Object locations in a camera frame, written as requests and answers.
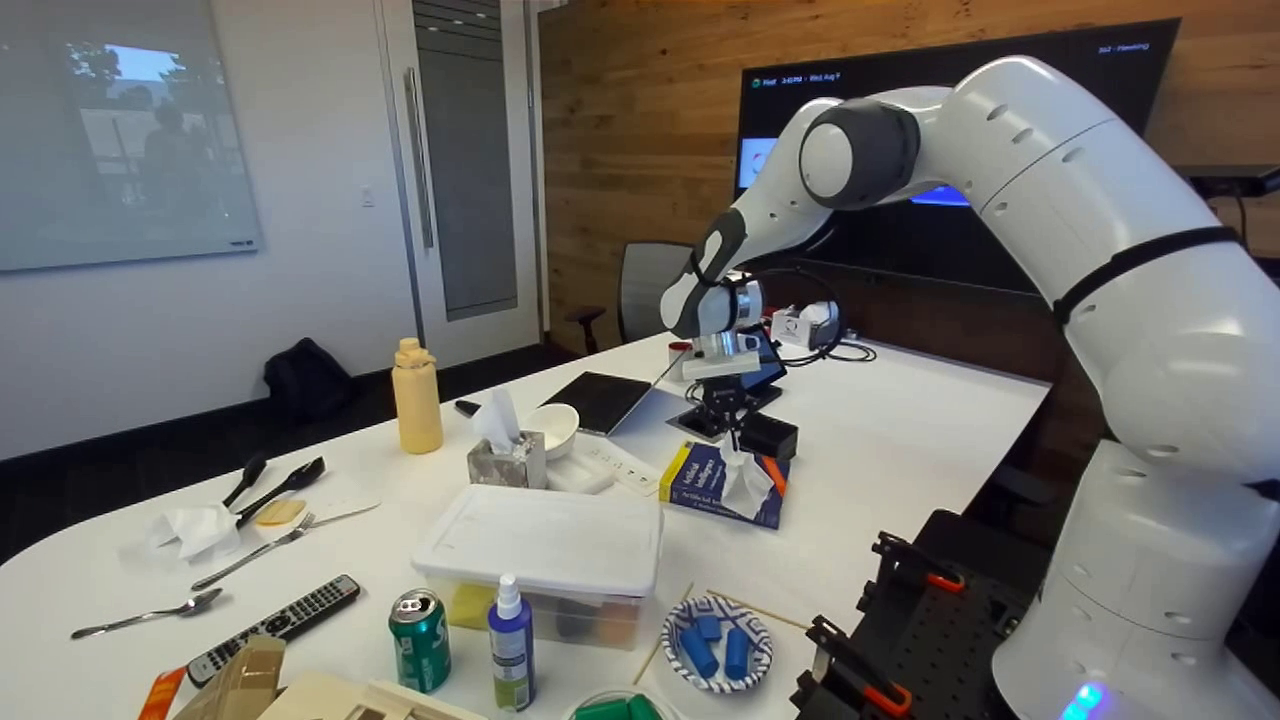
soda can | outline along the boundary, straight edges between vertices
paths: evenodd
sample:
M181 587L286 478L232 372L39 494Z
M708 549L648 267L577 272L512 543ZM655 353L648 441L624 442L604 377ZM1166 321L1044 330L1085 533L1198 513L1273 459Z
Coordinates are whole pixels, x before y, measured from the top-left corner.
M411 587L391 605L397 673L403 689L436 691L447 673L447 620L442 596Z

television screen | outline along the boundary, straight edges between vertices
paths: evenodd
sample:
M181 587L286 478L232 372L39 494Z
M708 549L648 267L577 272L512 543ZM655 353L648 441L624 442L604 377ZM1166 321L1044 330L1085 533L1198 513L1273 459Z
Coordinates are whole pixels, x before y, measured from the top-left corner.
M887 56L750 67L741 87L737 190L754 187L775 137L814 96L874 96L908 85L961 85L971 67L996 56L1038 56L1068 71L1121 119L1146 131L1178 29L1181 20L1110 24ZM829 231L821 234L823 242L814 249L814 256L838 262L1031 292L1028 275L970 211L970 201L956 187L930 187L908 203L832 216Z

mustard bottle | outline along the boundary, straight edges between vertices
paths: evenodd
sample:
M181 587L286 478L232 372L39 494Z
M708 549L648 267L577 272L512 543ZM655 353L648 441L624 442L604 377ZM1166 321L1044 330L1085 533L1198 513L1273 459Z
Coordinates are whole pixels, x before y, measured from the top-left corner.
M442 384L436 384L436 354L418 341L400 337L397 363L391 363L391 391L397 391L397 423L400 423L400 453L427 454L442 446Z

office chair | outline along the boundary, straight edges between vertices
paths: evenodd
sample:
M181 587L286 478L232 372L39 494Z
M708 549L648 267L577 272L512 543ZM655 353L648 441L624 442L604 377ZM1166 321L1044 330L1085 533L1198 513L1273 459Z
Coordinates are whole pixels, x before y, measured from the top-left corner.
M624 249L621 282L616 282L621 341L664 330L661 297L685 272L688 256L694 256L688 242L664 242L664 239L634 239ZM573 321L585 328L590 353L602 353L597 316L604 316L604 308L573 312Z

spray bottle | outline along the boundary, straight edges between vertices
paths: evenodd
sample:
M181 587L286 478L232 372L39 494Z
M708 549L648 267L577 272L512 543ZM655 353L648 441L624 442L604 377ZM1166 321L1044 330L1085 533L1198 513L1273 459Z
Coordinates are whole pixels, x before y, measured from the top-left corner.
M397 348L391 391L397 391L400 446L409 454L423 454L442 446L443 430L442 430L436 354L418 337L403 337Z
M532 674L532 608L518 587L518 577L501 577L495 601L488 608L488 649L491 649L491 695L495 708L526 713L535 695Z

